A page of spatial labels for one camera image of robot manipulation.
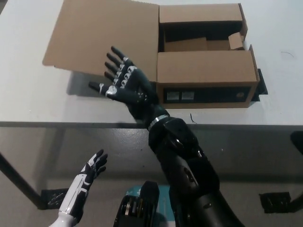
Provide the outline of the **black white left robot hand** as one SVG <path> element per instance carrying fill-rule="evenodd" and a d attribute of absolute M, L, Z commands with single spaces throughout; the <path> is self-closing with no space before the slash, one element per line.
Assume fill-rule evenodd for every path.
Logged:
<path fill-rule="evenodd" d="M 106 170 L 107 157 L 108 154 L 104 154 L 103 149 L 95 153 L 76 175 L 61 203 L 59 212 L 72 216 L 75 223 L 79 223 L 82 218 L 83 208 L 94 180 Z"/>

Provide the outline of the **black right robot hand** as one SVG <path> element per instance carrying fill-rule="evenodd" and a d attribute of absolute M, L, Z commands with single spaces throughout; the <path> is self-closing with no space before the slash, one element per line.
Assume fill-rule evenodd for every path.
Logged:
<path fill-rule="evenodd" d="M 100 95 L 127 106 L 131 116 L 151 130 L 156 124 L 169 120 L 169 113 L 160 105 L 158 95 L 145 73 L 119 49 L 111 46 L 107 53 L 104 76 L 112 84 L 89 82 L 89 87 Z"/>

